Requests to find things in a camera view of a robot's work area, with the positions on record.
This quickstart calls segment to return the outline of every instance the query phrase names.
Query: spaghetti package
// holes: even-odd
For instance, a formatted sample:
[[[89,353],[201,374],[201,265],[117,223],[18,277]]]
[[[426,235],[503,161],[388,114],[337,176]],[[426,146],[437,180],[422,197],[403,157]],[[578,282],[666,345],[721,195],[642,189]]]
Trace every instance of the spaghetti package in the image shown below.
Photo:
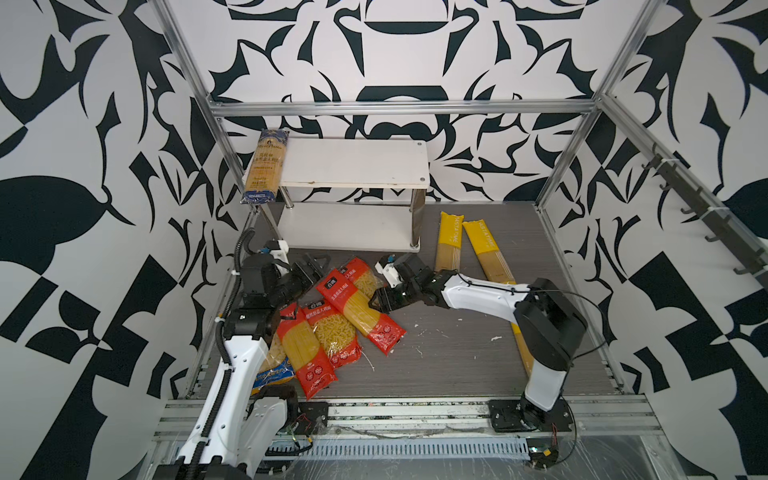
[[[469,241],[472,242],[472,248],[475,249],[475,255],[480,260],[485,277],[492,282],[507,283],[508,285],[517,283],[512,276],[509,265],[507,265],[507,260],[496,245],[496,240],[493,239],[491,231],[485,225],[485,221],[464,222],[464,228],[467,230]],[[523,340],[520,328],[514,323],[512,324],[512,332],[515,334],[515,342],[518,344],[525,371],[530,376],[531,369],[533,369],[533,355]]]
[[[292,303],[280,311],[280,316],[283,321],[277,327],[277,336],[309,400],[338,379],[303,310]]]
[[[318,300],[304,309],[304,316],[334,369],[360,359],[355,327],[333,305]]]
[[[338,270],[331,273],[317,286],[328,303],[344,313],[344,316],[379,350],[388,355],[400,341],[406,330],[389,316],[368,306],[368,297],[349,282]]]
[[[266,204],[277,198],[289,130],[262,130],[248,165],[242,204]]]
[[[485,220],[475,222],[464,222],[464,229],[467,230],[469,241],[472,242],[472,248],[475,249],[475,255],[480,260],[482,270],[485,272],[485,278],[491,282],[514,284],[515,278],[504,259],[502,252],[498,250],[496,240],[485,225]]]
[[[440,234],[437,238],[435,272],[458,270],[462,258],[462,221],[464,215],[440,213]]]
[[[293,367],[286,356],[286,350],[283,348],[280,338],[275,335],[272,339],[272,345],[270,345],[270,351],[266,353],[266,358],[256,375],[256,381],[253,382],[253,390],[250,394],[256,395],[267,385],[285,383],[293,377]]]
[[[352,282],[363,295],[371,299],[373,293],[382,286],[385,286],[384,280],[381,280],[373,274],[371,267],[361,259],[355,257],[345,266],[339,268],[344,277]]]

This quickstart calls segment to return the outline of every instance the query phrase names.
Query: rotini pasta package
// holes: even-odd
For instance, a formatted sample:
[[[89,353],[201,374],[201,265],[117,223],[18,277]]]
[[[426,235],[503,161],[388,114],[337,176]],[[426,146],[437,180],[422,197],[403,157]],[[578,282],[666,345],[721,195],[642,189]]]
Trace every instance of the rotini pasta package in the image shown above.
[[[458,270],[462,258],[462,220],[464,215],[440,213],[440,234],[435,254],[435,272]]]
[[[292,303],[280,311],[280,317],[283,321],[277,327],[277,336],[309,400],[338,379],[303,310]]]
[[[357,257],[339,268],[339,272],[352,282],[363,295],[367,296],[368,300],[371,299],[377,289],[385,286],[384,280],[374,275],[371,267]]]
[[[384,355],[388,355],[406,334],[406,329],[395,323],[388,315],[369,307],[368,297],[338,270],[332,270],[324,280],[320,281],[317,289],[328,303],[344,313],[346,319],[384,352]]]
[[[280,342],[277,335],[272,338],[270,351],[266,353],[266,358],[261,364],[259,373],[256,375],[256,381],[253,382],[251,395],[256,395],[259,390],[267,385],[277,385],[285,383],[294,377],[293,367],[290,365],[286,350]]]
[[[318,300],[304,309],[304,316],[334,369],[360,359],[355,327],[333,305]]]

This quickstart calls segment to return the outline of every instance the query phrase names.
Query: plastic wrap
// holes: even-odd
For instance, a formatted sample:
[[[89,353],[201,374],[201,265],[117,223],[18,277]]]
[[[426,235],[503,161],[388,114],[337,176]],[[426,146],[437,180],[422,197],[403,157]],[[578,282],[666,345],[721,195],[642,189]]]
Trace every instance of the plastic wrap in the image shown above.
[[[360,359],[355,327],[333,305],[318,300],[304,309],[304,315],[334,369]]]
[[[371,267],[361,259],[355,257],[351,259],[347,264],[339,268],[344,277],[352,282],[363,295],[368,299],[373,296],[373,293],[382,286],[386,286],[384,280],[378,278],[371,270]]]
[[[277,335],[296,372],[307,399],[338,380],[326,353],[306,321],[302,309],[293,303],[280,312],[283,321]]]
[[[389,318],[368,306],[369,298],[348,281],[338,270],[331,273],[317,286],[318,291],[336,307],[351,324],[385,355],[400,341],[406,330]]]

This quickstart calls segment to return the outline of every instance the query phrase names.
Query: yellow pasta package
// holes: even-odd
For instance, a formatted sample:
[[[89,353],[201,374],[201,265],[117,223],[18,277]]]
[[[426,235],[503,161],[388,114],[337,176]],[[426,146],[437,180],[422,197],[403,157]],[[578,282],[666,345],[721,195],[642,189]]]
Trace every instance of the yellow pasta package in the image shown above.
[[[517,283],[512,276],[509,265],[507,265],[507,260],[498,249],[496,240],[491,235],[488,226],[485,225],[485,220],[464,222],[464,228],[467,230],[469,241],[472,242],[472,248],[475,249],[475,255],[480,260],[480,265],[482,265],[482,269],[485,272],[485,278],[492,282],[507,283],[509,285]],[[514,323],[512,324],[512,332],[515,334],[515,341],[518,344],[520,358],[523,361],[525,371],[530,376],[533,369],[533,355],[531,355],[525,340],[523,340],[520,328]]]
[[[406,329],[395,323],[388,315],[369,307],[369,298],[338,270],[332,270],[320,282],[317,290],[328,300],[328,303],[343,312],[346,319],[379,347],[384,355],[388,355],[406,334]]]
[[[304,316],[334,369],[360,359],[355,327],[333,305],[318,300],[304,309]]]
[[[437,238],[435,272],[458,270],[462,258],[462,221],[464,215],[440,212],[440,234]]]
[[[338,379],[303,310],[292,303],[280,311],[280,317],[283,321],[277,327],[277,336],[309,400]]]
[[[256,395],[259,390],[267,385],[277,385],[285,383],[294,377],[293,367],[286,356],[286,350],[280,342],[277,335],[272,338],[270,351],[266,353],[266,358],[261,364],[256,380],[253,382],[251,395]]]
[[[373,296],[373,293],[385,286],[384,280],[381,280],[371,271],[365,262],[355,257],[351,259],[345,266],[339,268],[344,277],[352,282],[363,295],[368,299]]]

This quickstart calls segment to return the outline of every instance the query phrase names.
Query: black cable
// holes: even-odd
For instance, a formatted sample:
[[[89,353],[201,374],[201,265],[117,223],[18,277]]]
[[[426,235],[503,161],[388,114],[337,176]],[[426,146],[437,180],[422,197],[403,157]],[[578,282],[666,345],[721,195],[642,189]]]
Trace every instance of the black cable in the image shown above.
[[[473,283],[473,282],[472,282],[472,281],[471,281],[469,278],[466,278],[466,277],[464,277],[464,276],[463,276],[463,275],[461,275],[460,273],[457,273],[457,274],[458,274],[458,278],[460,278],[460,279],[464,280],[464,282],[465,282],[467,285],[469,285],[469,286],[474,286],[474,285],[477,285],[476,283]],[[599,306],[599,305],[597,305],[595,302],[593,302],[592,300],[588,299],[586,296],[584,296],[584,295],[581,295],[581,294],[580,294],[580,293],[578,293],[578,292],[571,292],[570,290],[561,290],[561,289],[539,289],[539,288],[530,289],[528,292],[524,292],[524,291],[518,291],[518,290],[515,290],[515,288],[514,288],[513,286],[510,286],[510,288],[508,288],[508,289],[507,289],[507,288],[503,288],[503,287],[500,287],[500,286],[493,286],[493,285],[477,285],[477,286],[482,286],[482,287],[484,287],[484,288],[491,288],[491,289],[494,289],[494,290],[501,290],[502,292],[509,292],[509,293],[536,293],[536,292],[559,292],[559,293],[570,293],[571,295],[575,295],[575,296],[578,296],[578,297],[580,297],[580,298],[582,298],[582,299],[584,299],[584,300],[587,300],[587,302],[589,302],[589,303],[590,303],[592,306],[594,306],[594,308],[598,309],[598,312],[600,312],[600,316],[601,316],[601,318],[603,319],[603,325],[607,325],[607,324],[608,324],[608,316],[607,316],[607,314],[606,314],[606,313],[603,311],[603,309],[602,309],[602,308],[600,308],[600,306]],[[571,362],[573,362],[574,360],[576,360],[576,359],[578,359],[578,358],[581,358],[582,356],[585,356],[585,355],[589,355],[589,354],[590,354],[590,353],[592,353],[592,352],[596,352],[596,351],[598,351],[598,350],[599,350],[599,349],[601,349],[601,348],[602,348],[602,347],[603,347],[603,346],[604,346],[606,343],[607,343],[607,341],[605,340],[605,338],[603,338],[603,341],[600,343],[600,345],[598,345],[598,346],[594,347],[594,348],[593,348],[593,349],[591,349],[591,350],[588,350],[587,352],[584,352],[584,353],[579,353],[579,354],[578,354],[578,355],[576,355],[576,356],[575,356],[573,359],[571,359]]]
[[[235,245],[235,283],[232,285],[232,293],[230,293],[230,298],[228,299],[227,305],[224,307],[224,311],[222,312],[222,319],[226,319],[230,315],[232,305],[237,298],[237,292],[240,290],[240,251],[243,248],[243,244],[246,243],[255,233],[256,231],[253,228],[247,228],[243,230],[243,232],[240,234],[240,238],[237,240],[237,244]],[[205,424],[203,425],[203,431],[200,433],[200,436],[205,439],[208,438],[210,431],[214,428],[214,422],[216,422],[216,417],[219,414],[219,409],[221,408],[221,404],[224,401],[224,396],[227,394],[227,388],[229,388],[230,378],[232,377],[232,360],[230,359],[230,354],[227,351],[227,346],[224,345],[223,321],[218,321],[216,323],[214,341],[216,342],[216,348],[219,350],[221,361],[224,362],[224,365],[229,366],[230,368],[224,370],[224,374],[221,379],[221,385],[219,386],[219,391],[216,394],[216,399],[210,408],[210,412],[208,412],[208,417],[206,418]],[[195,480],[197,477],[197,473],[200,470],[200,459],[203,456],[203,450],[205,449],[205,445],[207,443],[207,440],[202,440],[198,442],[197,445],[195,445],[194,453],[192,454],[190,464],[187,467],[187,480]]]
[[[293,457],[300,453],[308,452],[312,449],[314,446],[314,443],[310,442],[309,445],[306,447],[302,447],[300,449],[294,449],[294,450],[288,450],[287,452],[281,452],[280,450],[276,449],[267,449],[266,452],[264,452],[265,457]]]

